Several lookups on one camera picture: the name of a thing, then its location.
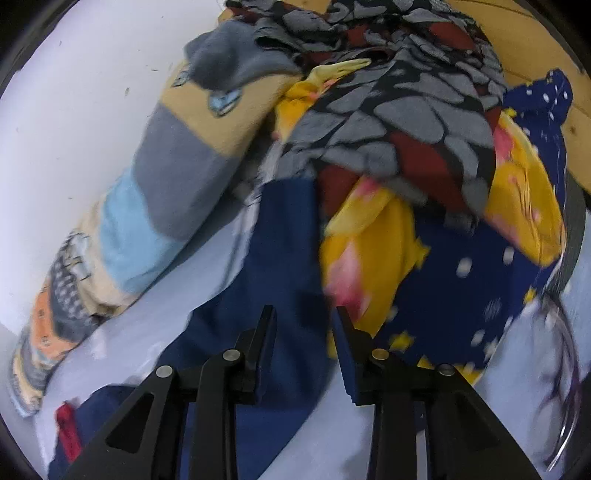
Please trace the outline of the blue white-dotted garment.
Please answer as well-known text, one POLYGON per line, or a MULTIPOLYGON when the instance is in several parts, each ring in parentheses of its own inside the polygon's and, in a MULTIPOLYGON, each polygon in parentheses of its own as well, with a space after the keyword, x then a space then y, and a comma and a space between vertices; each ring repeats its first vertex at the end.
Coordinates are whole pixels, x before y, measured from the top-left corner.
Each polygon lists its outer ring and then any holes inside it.
POLYGON ((506 93, 485 216, 472 232, 415 219, 429 253, 401 283, 375 337, 380 347, 423 368, 449 363, 470 383, 478 381, 564 253, 562 126, 572 100, 560 69, 506 93))

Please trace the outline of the yellow pink floral garment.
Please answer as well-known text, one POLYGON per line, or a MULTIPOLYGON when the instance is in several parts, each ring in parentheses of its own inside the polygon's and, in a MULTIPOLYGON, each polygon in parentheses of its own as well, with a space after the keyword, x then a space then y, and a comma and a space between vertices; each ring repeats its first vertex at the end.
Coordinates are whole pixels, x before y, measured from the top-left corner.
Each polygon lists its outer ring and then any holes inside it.
POLYGON ((421 269, 429 249, 415 219, 447 226, 374 178, 328 164, 320 175, 328 223, 318 250, 322 288, 335 306, 345 307, 356 328, 374 339, 387 322, 401 283, 421 269))

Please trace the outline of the wooden headboard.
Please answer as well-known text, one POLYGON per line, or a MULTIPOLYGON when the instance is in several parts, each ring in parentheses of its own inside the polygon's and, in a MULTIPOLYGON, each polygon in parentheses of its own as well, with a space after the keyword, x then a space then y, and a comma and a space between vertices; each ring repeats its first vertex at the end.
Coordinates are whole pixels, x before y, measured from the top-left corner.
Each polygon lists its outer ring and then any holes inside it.
POLYGON ((514 1, 453 1, 451 5, 474 18, 492 42, 515 86, 542 78, 559 68, 571 83, 574 100, 563 134, 568 168, 578 183, 590 188, 590 78, 532 13, 514 1))

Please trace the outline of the light blue cloud bedsheet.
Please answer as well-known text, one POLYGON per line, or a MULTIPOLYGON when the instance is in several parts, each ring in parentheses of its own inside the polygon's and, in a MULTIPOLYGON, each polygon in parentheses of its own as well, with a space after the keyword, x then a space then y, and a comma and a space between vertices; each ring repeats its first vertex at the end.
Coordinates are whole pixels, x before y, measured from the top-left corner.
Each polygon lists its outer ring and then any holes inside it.
MULTIPOLYGON (((189 312, 211 299, 238 272, 249 236, 238 203, 225 200, 171 270, 122 316, 98 328, 60 365, 33 424, 45 462, 54 457, 55 413, 64 402, 81 403, 106 385, 139 383, 160 352, 184 329, 189 312)), ((477 383, 534 462, 559 431, 560 402, 551 394, 562 340, 558 321, 539 303, 515 319, 477 383)), ((342 377, 329 376, 322 399, 266 471, 270 479, 361 479, 370 456, 373 411, 356 407, 342 377)))

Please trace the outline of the patchwork long bolster pillow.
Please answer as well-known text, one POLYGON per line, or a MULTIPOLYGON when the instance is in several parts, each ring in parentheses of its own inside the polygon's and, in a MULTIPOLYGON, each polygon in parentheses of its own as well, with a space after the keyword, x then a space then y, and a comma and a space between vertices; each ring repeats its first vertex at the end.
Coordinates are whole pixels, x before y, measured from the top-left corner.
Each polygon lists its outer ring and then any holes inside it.
POLYGON ((301 79, 252 25, 222 23, 186 44, 131 166, 65 238, 9 363, 23 417, 41 408, 66 355, 132 305, 211 215, 260 126, 301 79))

